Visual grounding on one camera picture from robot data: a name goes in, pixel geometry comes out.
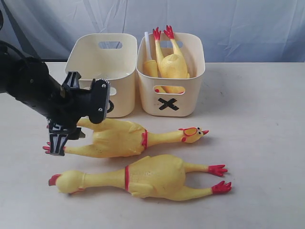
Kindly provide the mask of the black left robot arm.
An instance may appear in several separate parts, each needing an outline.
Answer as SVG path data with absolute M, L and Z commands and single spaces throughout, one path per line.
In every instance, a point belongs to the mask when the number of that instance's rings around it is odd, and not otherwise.
M 114 108 L 110 83 L 93 79 L 90 88 L 81 89 L 78 72 L 68 72 L 62 84 L 50 74 L 45 62 L 26 57 L 11 44 L 0 42 L 0 91 L 35 110 L 48 121 L 48 154 L 63 156 L 68 140 L 84 138 L 77 122 L 87 116 L 101 123 Z

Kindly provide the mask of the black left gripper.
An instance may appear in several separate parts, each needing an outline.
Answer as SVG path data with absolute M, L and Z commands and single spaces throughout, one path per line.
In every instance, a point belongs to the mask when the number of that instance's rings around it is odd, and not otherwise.
M 59 84 L 36 58 L 14 63 L 14 98 L 48 119 L 50 155 L 64 156 L 66 142 L 80 137 L 76 126 L 81 117 L 94 124 L 106 118 L 110 82 L 94 79 L 86 90 L 80 88 L 80 78 L 78 72 L 68 72 Z

